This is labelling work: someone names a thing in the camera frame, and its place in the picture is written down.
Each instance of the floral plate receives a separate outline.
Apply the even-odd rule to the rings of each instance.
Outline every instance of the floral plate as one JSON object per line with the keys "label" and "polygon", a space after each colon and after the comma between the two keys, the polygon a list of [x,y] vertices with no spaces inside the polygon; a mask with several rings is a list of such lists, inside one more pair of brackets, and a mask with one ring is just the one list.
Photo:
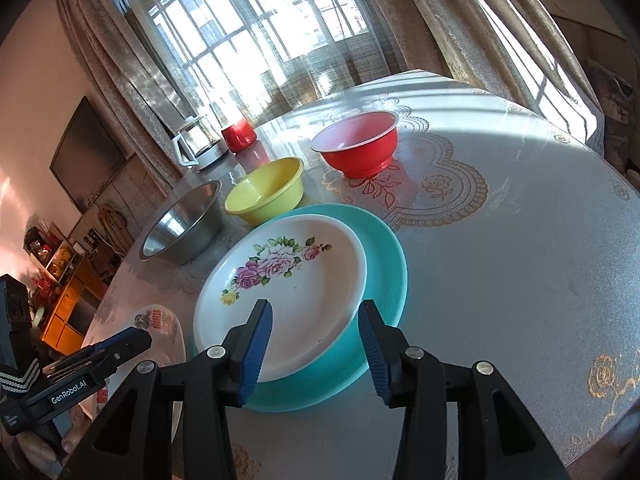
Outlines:
{"label": "floral plate", "polygon": [[366,281],[362,244],[339,220],[309,214],[269,222],[240,240],[205,282],[193,318],[196,348],[222,343],[265,299],[273,328],[258,382],[286,377],[331,347],[355,316]]}
{"label": "floral plate", "polygon": [[[356,233],[367,254],[363,298],[376,302],[385,323],[398,326],[406,298],[407,269],[393,231],[369,211],[351,205],[317,204],[282,216],[309,213],[331,216]],[[354,318],[321,358],[293,375],[258,384],[245,407],[256,412],[291,412],[313,406],[343,391],[368,368]]]}

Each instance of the television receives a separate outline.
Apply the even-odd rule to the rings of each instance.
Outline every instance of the television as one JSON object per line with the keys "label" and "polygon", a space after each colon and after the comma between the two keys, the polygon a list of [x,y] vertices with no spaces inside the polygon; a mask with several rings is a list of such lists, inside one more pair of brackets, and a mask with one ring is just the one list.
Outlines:
{"label": "television", "polygon": [[125,162],[126,158],[100,122],[89,99],[83,97],[49,169],[84,214]]}

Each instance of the wooden cabinet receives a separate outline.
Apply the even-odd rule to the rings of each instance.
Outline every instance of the wooden cabinet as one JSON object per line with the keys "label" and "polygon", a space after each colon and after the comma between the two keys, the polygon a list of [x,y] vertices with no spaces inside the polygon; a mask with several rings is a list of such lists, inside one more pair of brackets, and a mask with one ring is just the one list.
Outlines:
{"label": "wooden cabinet", "polygon": [[81,336],[69,325],[65,325],[65,327],[62,329],[60,339],[58,340],[57,350],[64,355],[72,354],[76,350],[80,349],[83,339],[84,336]]}
{"label": "wooden cabinet", "polygon": [[62,318],[65,323],[69,320],[69,317],[76,306],[76,301],[78,301],[80,294],[82,294],[83,288],[84,285],[82,282],[74,277],[66,288],[64,294],[62,294],[62,297],[58,300],[56,316]]}
{"label": "wooden cabinet", "polygon": [[65,322],[54,314],[47,323],[47,328],[43,334],[42,340],[53,348],[57,347],[60,335],[64,328]]}
{"label": "wooden cabinet", "polygon": [[92,311],[104,297],[104,284],[91,263],[83,259],[49,314],[40,338],[58,352],[80,349]]}

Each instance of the beige curtain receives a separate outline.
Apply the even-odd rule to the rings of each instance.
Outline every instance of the beige curtain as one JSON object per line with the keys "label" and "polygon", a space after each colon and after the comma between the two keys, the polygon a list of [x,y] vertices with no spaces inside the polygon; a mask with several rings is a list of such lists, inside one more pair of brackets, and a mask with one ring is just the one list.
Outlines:
{"label": "beige curtain", "polygon": [[[548,119],[562,116],[567,107],[573,107],[578,117],[593,114],[598,126],[586,143],[602,154],[604,116],[600,104],[564,35],[539,0],[376,2],[409,67],[450,73],[459,81],[514,101]],[[504,37],[511,35],[524,50],[525,61],[532,60],[535,67],[531,73],[523,73],[519,54],[514,55],[508,41],[500,40],[496,23],[503,27]],[[529,79],[538,76],[538,72],[542,74],[538,78],[542,81],[540,91],[532,91]],[[543,103],[545,94],[555,102]],[[578,101],[584,103],[584,110],[575,106]],[[557,122],[573,134],[569,122],[566,126]]]}
{"label": "beige curtain", "polygon": [[112,0],[56,0],[66,36],[87,76],[100,89],[116,128],[159,188],[180,180],[167,130],[189,115],[174,88]]}

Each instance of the white pitcher handle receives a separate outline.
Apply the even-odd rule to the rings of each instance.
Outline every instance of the white pitcher handle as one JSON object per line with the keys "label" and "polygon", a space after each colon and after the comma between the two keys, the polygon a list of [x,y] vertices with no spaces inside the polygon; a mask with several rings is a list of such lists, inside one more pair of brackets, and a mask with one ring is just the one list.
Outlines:
{"label": "white pitcher handle", "polygon": [[172,139],[172,142],[174,143],[175,156],[181,165],[186,166],[187,168],[198,165],[198,161],[196,160],[196,156],[193,153],[193,150],[184,141],[184,139],[182,138],[182,134],[176,134],[176,136]]}

